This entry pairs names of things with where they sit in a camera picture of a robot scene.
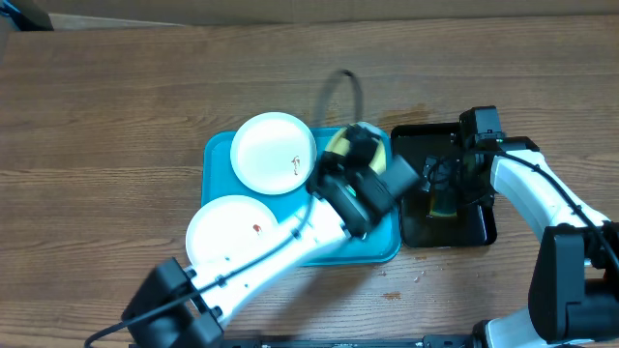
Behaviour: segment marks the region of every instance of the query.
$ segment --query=black mount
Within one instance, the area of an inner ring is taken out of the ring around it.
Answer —
[[[496,193],[490,185],[490,168],[494,155],[475,154],[475,151],[539,152],[540,148],[526,136],[507,137],[501,129],[495,106],[473,107],[459,116],[459,124],[460,132],[454,142],[463,151],[462,170],[457,176],[460,199],[466,203],[476,200],[483,206],[491,207]]]
[[[123,321],[156,309],[195,291],[191,276],[172,258],[161,263],[146,277],[133,296],[123,315]],[[217,321],[220,314],[202,301],[200,296],[192,299],[200,312],[193,316],[190,310],[179,304],[148,320],[129,326],[135,343],[148,348],[204,348],[219,347],[223,329]]]
[[[615,252],[617,228],[619,224],[612,222],[602,227]],[[585,278],[585,257],[595,268],[605,269],[604,278]],[[617,274],[593,232],[568,224],[547,227],[529,288],[529,314],[538,335],[548,343],[617,338],[618,300]]]

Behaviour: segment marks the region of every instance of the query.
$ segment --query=wooden table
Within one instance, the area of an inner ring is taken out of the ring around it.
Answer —
[[[119,319],[151,268],[187,264],[207,140],[267,110],[316,126],[336,68],[363,79],[366,120],[386,131],[497,105],[509,135],[531,137],[576,194],[619,218],[618,16],[12,34],[0,68],[0,345],[80,346]],[[352,119],[349,92],[327,125]],[[495,215],[490,247],[300,268],[228,336],[468,333],[526,304],[537,256],[509,202]]]

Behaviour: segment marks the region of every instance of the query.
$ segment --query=wire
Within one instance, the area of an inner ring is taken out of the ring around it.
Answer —
[[[508,160],[514,160],[520,164],[523,164],[531,168],[531,170],[537,172],[538,174],[542,175],[542,177],[544,177],[544,179],[546,179],[554,187],[554,189],[556,189],[556,191],[563,197],[566,203],[568,203],[570,208],[572,208],[574,213],[582,220],[582,222],[584,222],[587,225],[587,227],[589,227],[595,232],[596,237],[600,240],[600,243],[602,243],[602,246],[606,250],[606,253],[608,254],[608,257],[610,258],[610,262],[612,263],[612,266],[615,269],[615,272],[619,275],[619,259],[617,258],[617,255],[613,251],[612,247],[610,246],[606,238],[604,237],[604,234],[602,233],[602,229],[599,226],[596,226],[596,224],[593,223],[593,221],[591,221],[591,219],[582,212],[582,208],[574,202],[574,200],[563,189],[563,187],[550,174],[543,171],[542,168],[538,164],[533,164],[525,159],[521,159],[519,157],[510,155],[510,154],[507,154],[501,151],[473,150],[473,151],[470,151],[469,153],[479,154],[479,155],[500,156]]]
[[[322,126],[322,123],[326,118],[327,107],[329,106],[331,97],[343,77],[349,77],[352,85],[353,99],[355,102],[355,123],[361,122],[363,119],[364,93],[361,89],[361,83],[359,82],[359,78],[352,71],[344,69],[333,72],[320,91],[320,95],[318,96],[318,100],[316,102],[316,108],[314,109],[314,117],[318,120],[319,126]]]
[[[432,184],[432,185],[434,185],[434,184],[442,184],[442,183],[450,181],[451,178],[452,178],[452,175],[447,175],[447,176],[445,176],[442,179],[434,180],[434,177],[436,176],[435,172],[438,170],[439,166],[441,164],[443,164],[445,161],[447,161],[447,160],[454,160],[454,159],[458,158],[460,155],[461,154],[452,154],[452,155],[449,155],[449,156],[442,157],[438,161],[436,161],[432,165],[432,167],[430,167],[429,170],[427,171],[427,181],[430,184]]]
[[[353,87],[353,98],[355,100],[355,122],[360,122],[363,117],[363,91],[361,90],[361,83],[359,83],[359,79],[353,72],[348,71],[348,70],[340,70],[340,71],[336,71],[332,73],[331,77],[327,79],[325,86],[322,89],[321,95],[318,98],[318,103],[316,105],[314,112],[315,112],[315,118],[320,121],[319,126],[322,126],[322,123],[325,120],[325,115],[327,113],[327,106],[329,104],[329,101],[331,100],[331,97],[333,93],[335,92],[336,87],[339,84],[339,79],[342,78],[343,76],[348,76],[350,78],[350,82]],[[299,224],[297,225],[297,227],[293,229],[292,231],[290,231],[291,235],[288,238],[286,238],[283,242],[281,242],[279,245],[275,246],[271,250],[262,254],[260,257],[257,257],[254,260],[250,261],[249,263],[245,264],[244,266],[234,271],[231,271],[229,274],[225,276],[218,278],[218,280],[213,281],[199,289],[196,289],[195,291],[192,291],[188,295],[178,298],[168,304],[161,305],[153,310],[150,310],[144,314],[136,316],[130,320],[122,321],[118,324],[114,324],[108,328],[105,328],[99,331],[98,333],[94,333],[93,335],[91,335],[84,341],[84,348],[91,348],[91,344],[93,342],[95,342],[96,340],[104,336],[116,333],[131,325],[135,325],[143,321],[146,321],[148,319],[151,319],[157,315],[160,315],[166,312],[167,310],[174,308],[177,305],[182,305],[186,303],[187,301],[199,296],[200,294],[206,291],[209,291],[210,289],[216,286],[219,286],[223,282],[226,282],[227,280],[233,278],[234,276],[237,276],[243,273],[244,271],[252,268],[253,266],[271,257],[273,254],[282,250],[284,247],[286,247],[288,244],[294,241],[299,236],[301,231],[303,231],[306,224],[310,220],[311,212],[313,210],[313,204],[314,204],[314,197],[310,195],[304,216],[299,221]]]

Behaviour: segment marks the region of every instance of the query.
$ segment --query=red mark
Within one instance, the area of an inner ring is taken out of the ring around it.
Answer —
[[[294,164],[294,175],[299,175],[297,170],[299,169],[299,165],[301,165],[301,160],[298,156],[295,156],[294,159],[292,159],[292,164]]]

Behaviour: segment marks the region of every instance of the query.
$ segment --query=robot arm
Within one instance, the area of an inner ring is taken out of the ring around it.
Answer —
[[[371,233],[404,192],[420,184],[401,157],[374,171],[374,154],[382,145],[370,125],[346,127],[336,137],[333,152],[323,154],[307,182],[308,206],[258,242],[219,259],[185,270],[175,259],[159,265],[133,296],[123,321],[94,334],[84,347],[123,328],[142,348],[219,347],[223,329],[253,297],[294,267]]]
[[[563,187],[574,202],[581,207],[582,212],[596,225],[602,226],[604,221],[608,220],[603,214],[586,205],[554,175],[542,153],[514,150],[508,151],[507,154],[539,165],[545,173],[552,176]],[[582,219],[574,214],[574,210],[550,182],[521,163],[503,157],[494,158],[490,168],[490,184],[496,192],[503,194],[512,202],[540,242],[548,226],[568,223],[574,227],[585,227]]]
[[[468,163],[460,183],[489,183],[487,197],[504,194],[541,242],[528,306],[485,324],[486,345],[537,348],[618,337],[618,224],[567,188],[530,139],[506,137],[493,106],[460,115],[457,145]],[[585,278],[585,260],[604,269],[604,278]]]

